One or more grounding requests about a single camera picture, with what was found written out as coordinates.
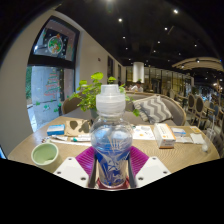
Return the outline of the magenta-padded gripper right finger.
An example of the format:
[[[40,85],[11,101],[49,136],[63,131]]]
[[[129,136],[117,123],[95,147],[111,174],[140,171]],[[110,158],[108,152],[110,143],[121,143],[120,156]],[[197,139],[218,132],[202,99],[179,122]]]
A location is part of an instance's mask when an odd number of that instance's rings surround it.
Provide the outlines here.
[[[140,188],[170,174],[158,157],[149,157],[132,147],[128,158],[129,183],[131,188]]]

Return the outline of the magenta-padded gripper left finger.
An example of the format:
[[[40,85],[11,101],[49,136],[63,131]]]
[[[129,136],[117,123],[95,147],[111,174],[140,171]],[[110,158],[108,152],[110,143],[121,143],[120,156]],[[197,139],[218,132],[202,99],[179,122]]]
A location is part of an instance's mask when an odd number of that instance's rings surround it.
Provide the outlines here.
[[[78,186],[93,188],[96,179],[94,148],[89,147],[76,157],[67,157],[54,174]]]

